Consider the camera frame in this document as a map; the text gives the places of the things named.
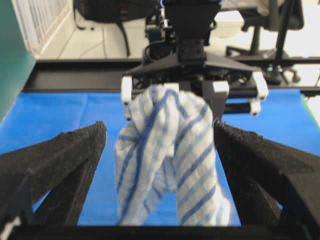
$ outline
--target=white plastic bracket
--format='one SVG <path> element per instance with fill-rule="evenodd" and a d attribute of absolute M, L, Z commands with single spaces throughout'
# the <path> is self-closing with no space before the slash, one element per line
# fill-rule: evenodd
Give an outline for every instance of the white plastic bracket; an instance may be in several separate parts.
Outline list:
<path fill-rule="evenodd" d="M 265 77 L 261 71 L 255 71 L 251 76 L 256 85 L 257 96 L 256 98 L 249 99 L 250 114 L 257 116 L 261 112 L 261 101 L 265 101 L 269 95 L 269 89 Z"/>
<path fill-rule="evenodd" d="M 129 104 L 132 101 L 132 76 L 123 76 L 121 81 L 121 101 L 124 108 L 124 117 L 131 120 Z"/>

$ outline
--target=black mount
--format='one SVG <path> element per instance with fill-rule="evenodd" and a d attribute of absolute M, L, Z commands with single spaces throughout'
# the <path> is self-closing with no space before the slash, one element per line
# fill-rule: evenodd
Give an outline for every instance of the black mount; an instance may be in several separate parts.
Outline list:
<path fill-rule="evenodd" d="M 192 91 L 203 97 L 211 108 L 213 108 L 213 102 L 219 101 L 216 106 L 220 106 L 221 109 L 214 117 L 221 118 L 229 90 L 224 92 L 224 97 L 221 93 L 216 97 L 217 91 L 212 82 L 227 80 L 228 84 L 232 85 L 241 75 L 245 79 L 244 82 L 248 83 L 252 73 L 261 70 L 258 67 L 205 52 L 206 37 L 220 9 L 219 1 L 167 1 L 163 20 L 168 21 L 169 26 L 161 27 L 169 29 L 168 32 L 170 36 L 174 36 L 174 39 L 168 43 L 168 36 L 166 36 L 160 44 L 174 45 L 174 51 L 157 60 L 143 61 L 140 66 L 127 71 L 124 75 L 132 76 L 133 90 L 139 89 L 135 89 L 135 80 L 143 82 L 144 84 L 140 84 L 143 88 L 151 84 L 178 82 L 180 90 Z M 232 74 L 236 74 L 237 77 L 230 77 Z"/>

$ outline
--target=blue stripe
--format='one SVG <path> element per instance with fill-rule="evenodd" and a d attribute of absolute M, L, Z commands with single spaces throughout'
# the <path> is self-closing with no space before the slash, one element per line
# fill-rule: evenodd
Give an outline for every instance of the blue stripe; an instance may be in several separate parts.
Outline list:
<path fill-rule="evenodd" d="M 148 214 L 150 214 L 151 212 L 150 212 L 150 209 L 149 209 L 149 207 L 147 205 L 146 200 L 143 201 L 143 206 L 144 206 L 145 210 L 148 212 Z"/>
<path fill-rule="evenodd" d="M 180 169 L 181 164 L 183 163 L 183 161 L 187 158 L 187 156 L 193 151 L 194 147 L 201 143 L 201 140 L 204 138 L 204 136 L 208 133 L 208 131 L 212 128 L 212 126 L 210 124 L 208 124 L 203 131 L 200 133 L 200 135 L 198 135 L 191 144 L 189 144 L 186 147 L 186 151 L 183 152 L 183 155 L 181 157 L 178 157 L 179 161 L 176 165 L 176 169 Z"/>
<path fill-rule="evenodd" d="M 174 166 L 174 157 L 171 157 L 169 159 L 169 162 L 170 162 L 170 165 L 171 165 L 171 168 L 172 168 L 172 171 L 173 171 L 173 175 L 176 176 L 176 169 L 175 169 L 175 166 Z"/>
<path fill-rule="evenodd" d="M 164 106 L 164 117 L 165 117 L 165 120 L 164 120 L 164 127 L 162 129 L 162 133 L 161 135 L 159 135 L 159 139 L 161 139 L 163 141 L 163 138 L 166 136 L 166 134 L 168 133 L 168 129 L 169 129 L 169 123 L 170 123 L 170 111 L 168 109 L 168 105 L 166 104 Z M 160 152 L 160 149 L 162 148 L 162 144 L 156 144 L 155 145 L 155 148 L 154 148 L 154 151 L 153 151 L 153 155 L 152 155 L 152 159 L 156 159 L 157 156 L 159 155 L 159 152 Z M 150 168 L 147 172 L 147 181 L 150 181 L 150 178 L 151 178 L 151 173 L 154 172 L 155 170 L 155 164 L 151 164 L 150 165 Z"/>
<path fill-rule="evenodd" d="M 125 136 L 125 135 L 120 135 L 119 139 L 122 141 L 130 141 L 130 142 L 134 142 L 134 143 L 139 140 L 139 138 L 136 136 Z"/>
<path fill-rule="evenodd" d="M 142 159 L 143 159 L 143 154 L 145 151 L 145 147 L 147 145 L 147 141 L 149 139 L 150 133 L 154 127 L 155 121 L 156 121 L 156 117 L 158 115 L 158 113 L 162 110 L 162 108 L 165 106 L 166 104 L 166 100 L 169 96 L 173 96 L 175 99 L 175 104 L 177 106 L 180 106 L 180 102 L 179 102 L 179 96 L 178 94 L 171 90 L 168 89 L 165 92 L 164 97 L 157 103 L 157 105 L 154 107 L 150 117 L 148 118 L 145 128 L 143 130 L 143 133 L 141 134 L 140 137 L 140 144 L 138 146 L 137 149 L 137 156 L 136 156 L 136 171 L 135 171 L 135 176 L 134 176 L 134 182 L 133 182 L 133 186 L 130 189 L 130 192 L 127 196 L 127 201 L 125 201 L 125 205 L 123 207 L 123 213 L 118 221 L 119 224 L 121 224 L 121 222 L 123 221 L 123 219 L 125 218 L 125 216 L 128 213 L 128 210 L 130 208 L 130 204 L 132 201 L 132 198 L 134 197 L 134 194 L 136 192 L 137 189 L 137 185 L 138 185 L 138 181 L 139 181 L 139 177 L 140 177 L 140 172 L 141 172 L 141 164 L 142 164 Z"/>
<path fill-rule="evenodd" d="M 196 223 L 196 226 L 202 226 L 202 225 L 208 223 L 208 222 L 210 221 L 210 219 L 212 218 L 212 216 L 215 214 L 215 211 L 216 211 L 215 208 L 211 209 L 210 212 L 207 213 L 207 214 L 204 216 L 203 219 L 201 219 L 200 221 L 198 221 L 198 222 Z"/>
<path fill-rule="evenodd" d="M 200 220 L 196 225 L 197 226 L 202 226 L 206 223 L 208 223 L 210 221 L 210 219 L 213 217 L 213 215 L 215 214 L 216 212 L 216 208 L 214 207 L 213 209 L 211 209 L 205 216 L 202 220 Z M 216 214 L 216 225 L 221 223 L 221 218 L 222 218 L 222 215 L 224 214 L 224 208 L 223 206 L 221 206 Z"/>
<path fill-rule="evenodd" d="M 154 184 L 152 185 L 152 189 L 156 193 L 158 199 L 161 199 L 162 198 L 162 194 L 158 191 L 158 189 L 156 189 Z"/>
<path fill-rule="evenodd" d="M 205 116 L 206 112 L 208 110 L 208 105 L 205 104 L 203 106 L 203 108 L 200 111 L 199 116 L 197 116 L 194 120 L 192 120 L 191 122 L 189 122 L 189 124 L 181 131 L 180 135 L 178 136 L 178 138 L 176 139 L 175 142 L 175 149 L 178 149 L 180 143 L 182 142 L 182 140 L 184 139 L 184 137 L 186 136 L 186 134 L 190 131 L 190 129 L 197 123 L 199 123 Z"/>
<path fill-rule="evenodd" d="M 146 113 L 145 113 L 145 105 L 143 102 L 143 95 L 139 96 L 139 111 L 140 111 L 140 115 L 142 115 L 143 118 L 145 118 Z"/>
<path fill-rule="evenodd" d="M 216 215 L 216 219 L 218 220 L 219 223 L 221 223 L 221 221 L 222 221 L 222 216 L 223 216 L 224 213 L 225 213 L 224 206 L 221 205 L 220 208 L 219 208 L 219 211 L 218 211 L 218 213 L 217 213 L 217 215 Z"/>
<path fill-rule="evenodd" d="M 185 194 L 184 197 L 182 197 L 179 201 L 178 201 L 178 208 L 181 208 L 181 206 L 183 204 L 186 203 L 186 201 L 192 196 L 195 194 L 196 190 L 201 187 L 209 177 L 212 177 L 214 175 L 214 170 L 212 168 L 210 168 L 206 173 L 205 175 L 203 175 L 199 181 L 197 181 L 196 184 L 194 184 L 190 189 L 189 191 Z"/>
<path fill-rule="evenodd" d="M 200 201 L 193 206 L 182 218 L 180 224 L 183 225 L 185 222 L 193 215 L 195 214 L 207 201 L 209 201 L 212 196 L 215 194 L 216 191 L 216 185 L 211 188 L 211 190 L 203 197 L 200 199 Z"/>
<path fill-rule="evenodd" d="M 121 172 L 120 172 L 120 177 L 119 177 L 119 181 L 118 181 L 118 184 L 116 186 L 116 192 L 118 193 L 119 192 L 119 188 L 121 187 L 122 185 L 122 182 L 124 180 L 124 176 L 125 176 L 125 173 L 126 173 L 126 170 L 127 170 L 127 167 L 129 165 L 129 160 L 132 158 L 133 154 L 134 154 L 134 151 L 135 149 L 137 148 L 138 144 L 134 144 L 129 152 L 127 153 L 127 155 L 125 156 L 125 159 L 123 161 L 123 165 L 122 165 L 122 168 L 121 168 Z"/>
<path fill-rule="evenodd" d="M 165 182 L 165 187 L 168 188 L 168 180 L 167 180 L 167 171 L 166 171 L 166 166 L 165 162 L 162 162 L 162 171 L 163 171 L 163 177 L 164 177 L 164 182 Z"/>
<path fill-rule="evenodd" d="M 214 149 L 214 144 L 211 143 L 206 150 L 200 155 L 200 157 L 192 164 L 192 166 L 185 171 L 182 178 L 180 179 L 178 183 L 178 189 L 184 184 L 186 179 L 195 171 L 195 169 L 204 161 L 204 159 L 211 153 L 211 151 Z"/>
<path fill-rule="evenodd" d="M 150 99 L 152 101 L 152 105 L 155 106 L 156 105 L 156 96 L 154 96 L 154 94 L 156 93 L 156 86 L 155 85 L 151 85 L 151 87 L 149 88 L 149 96 Z"/>

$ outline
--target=robotic arm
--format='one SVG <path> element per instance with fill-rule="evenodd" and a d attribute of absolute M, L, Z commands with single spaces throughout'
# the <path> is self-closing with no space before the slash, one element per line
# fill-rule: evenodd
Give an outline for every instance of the robotic arm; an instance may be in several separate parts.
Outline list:
<path fill-rule="evenodd" d="M 134 95 L 153 84 L 174 86 L 203 97 L 213 109 L 214 119 L 224 114 L 227 98 L 249 98 L 249 113 L 260 112 L 260 101 L 269 94 L 261 70 L 205 52 L 206 38 L 221 3 L 221 0 L 159 2 L 151 21 L 153 26 L 146 27 L 150 45 L 143 51 L 142 64 L 123 75 L 121 97 L 127 119 L 131 118 L 129 103 Z M 250 87 L 255 94 L 234 94 L 234 90 L 242 87 Z"/>

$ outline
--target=green wall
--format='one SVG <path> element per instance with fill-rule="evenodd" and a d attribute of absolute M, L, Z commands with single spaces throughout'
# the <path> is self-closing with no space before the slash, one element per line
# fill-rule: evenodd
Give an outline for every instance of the green wall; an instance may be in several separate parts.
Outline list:
<path fill-rule="evenodd" d="M 11 0 L 0 0 L 0 122 L 23 89 L 35 63 L 25 49 Z"/>

